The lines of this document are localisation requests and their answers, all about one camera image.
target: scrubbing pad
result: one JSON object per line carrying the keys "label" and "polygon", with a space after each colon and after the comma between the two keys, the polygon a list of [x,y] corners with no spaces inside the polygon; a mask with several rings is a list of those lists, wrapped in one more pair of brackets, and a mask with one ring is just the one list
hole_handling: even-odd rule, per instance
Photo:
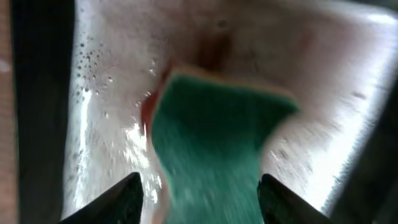
{"label": "scrubbing pad", "polygon": [[153,117],[152,143],[170,185],[164,223],[262,223],[260,149],[297,105],[199,73],[172,70]]}

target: green sponge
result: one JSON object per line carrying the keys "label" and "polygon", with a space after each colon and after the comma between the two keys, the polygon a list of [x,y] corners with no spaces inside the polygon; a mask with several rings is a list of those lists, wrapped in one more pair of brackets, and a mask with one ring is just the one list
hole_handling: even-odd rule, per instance
{"label": "green sponge", "polygon": [[152,143],[170,185],[164,223],[262,223],[260,149],[297,105],[193,73],[172,71],[153,117]]}

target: red stain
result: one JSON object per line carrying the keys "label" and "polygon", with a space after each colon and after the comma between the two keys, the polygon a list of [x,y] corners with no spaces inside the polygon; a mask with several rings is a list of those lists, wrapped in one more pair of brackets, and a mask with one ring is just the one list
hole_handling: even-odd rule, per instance
{"label": "red stain", "polygon": [[[196,66],[209,71],[220,71],[226,57],[231,51],[231,33],[229,31],[217,32],[215,34],[205,34],[200,38],[196,57]],[[159,96],[165,88],[167,78],[173,67],[178,64],[175,60],[170,60],[162,72],[160,83],[148,98],[141,105],[141,124],[150,133],[152,126],[152,116]]]}

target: sponge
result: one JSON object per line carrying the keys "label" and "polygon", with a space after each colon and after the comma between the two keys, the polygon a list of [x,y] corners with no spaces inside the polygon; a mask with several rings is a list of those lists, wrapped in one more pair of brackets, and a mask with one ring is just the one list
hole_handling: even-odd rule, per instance
{"label": "sponge", "polygon": [[164,223],[262,223],[260,149],[297,110],[282,92],[173,69],[151,130],[170,189]]}

